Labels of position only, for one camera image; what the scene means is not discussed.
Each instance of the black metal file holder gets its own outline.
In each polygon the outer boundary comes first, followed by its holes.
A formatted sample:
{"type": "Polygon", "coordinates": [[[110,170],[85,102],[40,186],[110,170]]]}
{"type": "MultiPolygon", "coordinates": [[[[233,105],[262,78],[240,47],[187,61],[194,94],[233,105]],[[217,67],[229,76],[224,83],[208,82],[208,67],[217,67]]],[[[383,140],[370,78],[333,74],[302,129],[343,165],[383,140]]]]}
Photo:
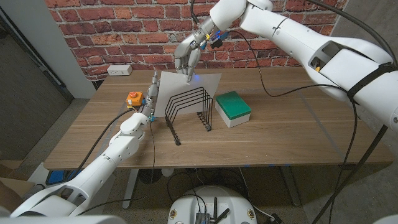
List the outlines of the black metal file holder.
{"type": "Polygon", "coordinates": [[[203,123],[207,131],[211,131],[211,119],[213,117],[213,99],[203,87],[199,87],[190,91],[186,91],[170,97],[164,111],[166,124],[170,128],[174,142],[181,145],[181,142],[173,128],[175,117],[181,109],[202,103],[202,111],[197,112],[200,121],[203,123]]]}

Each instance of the metal stand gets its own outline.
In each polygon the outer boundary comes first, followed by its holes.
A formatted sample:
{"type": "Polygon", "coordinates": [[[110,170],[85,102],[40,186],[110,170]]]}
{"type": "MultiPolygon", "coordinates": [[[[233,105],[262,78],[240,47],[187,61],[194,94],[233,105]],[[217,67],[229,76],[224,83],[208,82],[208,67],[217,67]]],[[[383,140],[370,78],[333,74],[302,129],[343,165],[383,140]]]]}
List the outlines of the metal stand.
{"type": "Polygon", "coordinates": [[[198,103],[202,103],[202,112],[198,112],[197,115],[205,126],[206,130],[211,131],[213,99],[203,87],[174,95],[170,97],[169,102],[167,103],[166,109],[164,111],[166,124],[173,134],[175,144],[178,146],[181,145],[181,141],[179,140],[173,127],[175,117],[181,109],[196,105],[198,103]]]}
{"type": "Polygon", "coordinates": [[[299,197],[299,192],[297,191],[296,183],[294,182],[292,170],[290,169],[290,167],[283,166],[280,167],[280,172],[282,173],[282,176],[284,178],[286,188],[289,191],[290,198],[292,199],[292,204],[294,206],[300,206],[301,201],[299,197]]]}
{"type": "MultiPolygon", "coordinates": [[[[127,182],[126,191],[124,193],[124,199],[132,198],[133,193],[134,193],[134,188],[135,188],[136,182],[137,182],[138,171],[139,170],[135,170],[135,169],[132,169],[130,171],[129,181],[127,182]]],[[[131,206],[131,201],[123,202],[122,206],[123,206],[123,209],[128,209],[131,206]]]]}

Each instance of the sheet of paper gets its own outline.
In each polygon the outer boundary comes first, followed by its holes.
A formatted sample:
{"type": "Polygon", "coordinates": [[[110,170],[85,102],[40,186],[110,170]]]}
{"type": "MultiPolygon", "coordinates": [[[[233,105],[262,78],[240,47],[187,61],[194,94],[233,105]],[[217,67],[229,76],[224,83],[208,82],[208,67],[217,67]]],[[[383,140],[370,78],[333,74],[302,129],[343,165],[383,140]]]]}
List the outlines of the sheet of paper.
{"type": "MultiPolygon", "coordinates": [[[[216,93],[221,74],[193,75],[192,80],[187,83],[187,76],[184,74],[162,72],[160,77],[159,94],[155,108],[155,117],[164,117],[165,109],[170,97],[203,87],[213,98],[216,93]]],[[[178,111],[178,114],[196,113],[202,111],[202,104],[197,103],[178,111]]]]}

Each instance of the black strap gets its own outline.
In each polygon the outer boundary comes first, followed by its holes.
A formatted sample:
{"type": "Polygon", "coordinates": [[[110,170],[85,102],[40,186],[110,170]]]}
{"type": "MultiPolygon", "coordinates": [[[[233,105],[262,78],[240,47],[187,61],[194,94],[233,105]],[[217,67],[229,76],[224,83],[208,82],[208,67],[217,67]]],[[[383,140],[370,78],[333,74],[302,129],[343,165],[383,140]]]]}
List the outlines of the black strap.
{"type": "Polygon", "coordinates": [[[357,84],[355,84],[350,90],[348,90],[347,95],[348,98],[353,101],[355,94],[362,90],[365,86],[367,86],[369,83],[373,82],[375,79],[379,78],[381,75],[389,72],[396,71],[397,68],[391,65],[391,63],[384,63],[379,65],[379,68],[377,68],[375,71],[370,73],[369,75],[366,75],[361,81],[359,81],[357,84]]]}

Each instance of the electrical outlet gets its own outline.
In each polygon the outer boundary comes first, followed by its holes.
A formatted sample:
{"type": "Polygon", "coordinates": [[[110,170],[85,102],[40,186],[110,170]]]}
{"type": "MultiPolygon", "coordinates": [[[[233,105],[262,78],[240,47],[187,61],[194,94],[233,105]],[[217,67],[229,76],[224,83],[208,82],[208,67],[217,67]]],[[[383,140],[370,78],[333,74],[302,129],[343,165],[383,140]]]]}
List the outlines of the electrical outlet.
{"type": "Polygon", "coordinates": [[[132,68],[131,65],[111,65],[107,71],[109,75],[130,75],[132,68]]]}

